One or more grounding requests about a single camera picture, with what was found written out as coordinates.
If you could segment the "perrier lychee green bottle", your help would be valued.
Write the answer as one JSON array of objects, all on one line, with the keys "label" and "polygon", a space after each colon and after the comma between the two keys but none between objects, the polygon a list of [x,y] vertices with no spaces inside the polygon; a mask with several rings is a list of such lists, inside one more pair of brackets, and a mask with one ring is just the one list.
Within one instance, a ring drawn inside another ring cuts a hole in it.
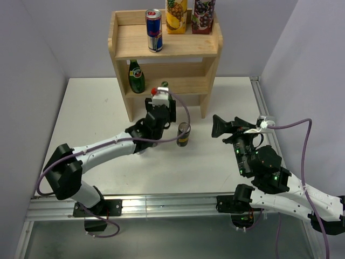
[{"label": "perrier lychee green bottle", "polygon": [[129,64],[128,81],[134,93],[143,93],[146,89],[144,73],[136,59],[131,59]]}]

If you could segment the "red bull can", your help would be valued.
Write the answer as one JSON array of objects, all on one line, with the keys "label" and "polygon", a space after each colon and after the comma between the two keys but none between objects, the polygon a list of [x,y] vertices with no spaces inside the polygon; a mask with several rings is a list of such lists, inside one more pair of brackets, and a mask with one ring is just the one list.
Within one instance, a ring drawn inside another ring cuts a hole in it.
[{"label": "red bull can", "polygon": [[158,9],[148,9],[145,12],[148,48],[152,52],[159,52],[163,48],[162,15]]}]

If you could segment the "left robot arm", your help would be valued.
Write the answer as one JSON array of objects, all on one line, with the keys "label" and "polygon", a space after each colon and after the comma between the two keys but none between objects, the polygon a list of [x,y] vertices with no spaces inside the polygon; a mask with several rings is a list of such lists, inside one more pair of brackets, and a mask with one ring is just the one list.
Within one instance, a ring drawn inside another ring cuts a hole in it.
[{"label": "left robot arm", "polygon": [[103,213],[106,206],[103,195],[96,186],[84,182],[82,175],[107,161],[155,146],[164,130],[176,120],[176,102],[171,97],[162,105],[147,98],[145,106],[145,118],[110,139],[85,147],[61,144],[56,148],[44,169],[52,194],[58,200],[71,198],[92,215]]}]

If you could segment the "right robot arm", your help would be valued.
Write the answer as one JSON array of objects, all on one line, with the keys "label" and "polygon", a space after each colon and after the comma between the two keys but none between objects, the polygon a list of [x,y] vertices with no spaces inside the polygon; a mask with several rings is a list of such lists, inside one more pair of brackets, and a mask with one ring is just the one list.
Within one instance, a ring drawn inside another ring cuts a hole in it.
[{"label": "right robot arm", "polygon": [[251,210],[271,210],[310,222],[314,230],[327,235],[344,233],[344,196],[326,194],[284,168],[282,157],[272,146],[256,147],[257,136],[278,129],[273,118],[261,115],[255,124],[239,117],[225,121],[213,116],[211,136],[223,134],[225,144],[233,146],[239,174],[251,179],[251,184],[239,184],[234,194],[216,197],[220,213],[244,213]]}]

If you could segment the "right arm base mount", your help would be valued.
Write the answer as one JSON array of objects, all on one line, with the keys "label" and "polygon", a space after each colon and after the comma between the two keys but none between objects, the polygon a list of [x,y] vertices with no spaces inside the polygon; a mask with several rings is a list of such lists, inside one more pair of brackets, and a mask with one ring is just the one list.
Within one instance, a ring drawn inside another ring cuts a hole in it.
[{"label": "right arm base mount", "polygon": [[252,208],[248,202],[235,199],[234,195],[218,195],[216,201],[216,210],[230,214],[232,228],[236,231],[245,233],[253,229],[262,218],[263,209]]}]

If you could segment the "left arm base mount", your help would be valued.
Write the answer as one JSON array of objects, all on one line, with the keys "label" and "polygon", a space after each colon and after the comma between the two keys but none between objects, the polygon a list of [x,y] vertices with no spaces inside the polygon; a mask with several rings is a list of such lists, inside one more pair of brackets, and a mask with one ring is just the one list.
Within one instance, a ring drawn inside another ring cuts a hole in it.
[{"label": "left arm base mount", "polygon": [[[84,218],[84,230],[87,235],[93,238],[110,238],[120,232],[120,226],[111,220],[111,217],[118,217],[122,213],[121,199],[102,199],[92,208],[87,208],[80,202],[74,204],[72,217]],[[113,234],[101,235],[108,226],[113,226],[116,231]]]}]

